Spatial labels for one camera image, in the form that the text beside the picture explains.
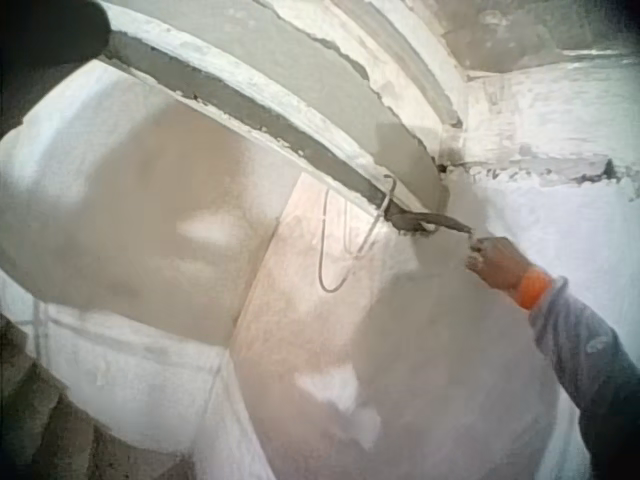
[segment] orange wristband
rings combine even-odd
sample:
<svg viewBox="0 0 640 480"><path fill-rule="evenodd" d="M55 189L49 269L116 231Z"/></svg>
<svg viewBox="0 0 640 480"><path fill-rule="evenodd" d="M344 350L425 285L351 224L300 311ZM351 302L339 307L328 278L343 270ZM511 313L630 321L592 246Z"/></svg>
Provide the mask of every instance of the orange wristband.
<svg viewBox="0 0 640 480"><path fill-rule="evenodd" d="M552 283L551 277L538 267L529 268L520 281L516 302L525 310L533 310Z"/></svg>

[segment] cable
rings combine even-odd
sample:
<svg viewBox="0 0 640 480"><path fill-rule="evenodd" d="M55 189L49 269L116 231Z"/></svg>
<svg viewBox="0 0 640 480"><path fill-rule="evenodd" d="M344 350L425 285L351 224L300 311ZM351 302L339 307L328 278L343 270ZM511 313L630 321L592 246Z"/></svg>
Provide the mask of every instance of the cable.
<svg viewBox="0 0 640 480"><path fill-rule="evenodd" d="M393 178L391 175L385 175L384 177L391 179L392 181L391 188L389 189L389 192L387 193L387 196L385 197L384 202L382 202L382 206L376 213L376 216L373 219L373 223L369 227L369 230L367 231L367 234L362 240L360 247L358 247L358 250L356 250L356 253L353 256L354 260L358 260L362 257L362 253L364 252L369 240L371 239L373 232L378 226L378 223L380 223L380 219L384 216L384 213L387 211L387 208L391 203L391 199L393 198L393 194L396 191L396 186L398 184L398 181L395 178ZM333 288L327 287L327 285L324 283L324 245L325 245L325 237L327 233L327 206L329 204L330 193L331 193L331 190L327 188L327 191L324 194L324 205L322 207L322 236L320 237L320 255L318 257L318 283L320 284L320 288L322 288L322 290L325 293L336 293L338 290L340 290L344 286L345 283L347 283L347 280L349 279L353 271L352 270L353 264L351 264L351 267L347 270L347 273L344 275L344 277L342 277L342 280L340 280L335 287Z"/></svg>

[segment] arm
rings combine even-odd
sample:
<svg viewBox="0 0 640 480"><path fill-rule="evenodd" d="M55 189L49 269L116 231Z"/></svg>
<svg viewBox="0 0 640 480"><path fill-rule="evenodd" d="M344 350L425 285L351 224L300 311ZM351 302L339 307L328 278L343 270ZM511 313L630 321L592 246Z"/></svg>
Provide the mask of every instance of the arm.
<svg viewBox="0 0 640 480"><path fill-rule="evenodd" d="M566 279L552 280L509 240L479 240L472 250L468 268L531 311L536 345L580 410L594 470L619 466L638 445L640 372L616 332L569 293Z"/></svg>

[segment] hand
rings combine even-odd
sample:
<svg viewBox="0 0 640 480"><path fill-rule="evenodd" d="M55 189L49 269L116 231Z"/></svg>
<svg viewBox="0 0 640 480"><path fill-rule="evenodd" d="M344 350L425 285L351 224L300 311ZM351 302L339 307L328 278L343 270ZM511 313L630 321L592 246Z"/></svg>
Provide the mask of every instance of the hand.
<svg viewBox="0 0 640 480"><path fill-rule="evenodd" d="M467 268L477 274L491 288L513 296L531 262L508 238L481 238L471 245Z"/></svg>

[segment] gray sleeve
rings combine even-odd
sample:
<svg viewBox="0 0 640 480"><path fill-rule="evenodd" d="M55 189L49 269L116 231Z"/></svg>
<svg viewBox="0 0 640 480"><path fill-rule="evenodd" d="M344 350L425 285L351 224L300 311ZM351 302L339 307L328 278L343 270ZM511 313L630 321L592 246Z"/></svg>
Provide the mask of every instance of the gray sleeve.
<svg viewBox="0 0 640 480"><path fill-rule="evenodd" d="M538 349L580 410L592 461L610 458L639 432L638 368L616 332L569 293L565 278L553 282L529 321Z"/></svg>

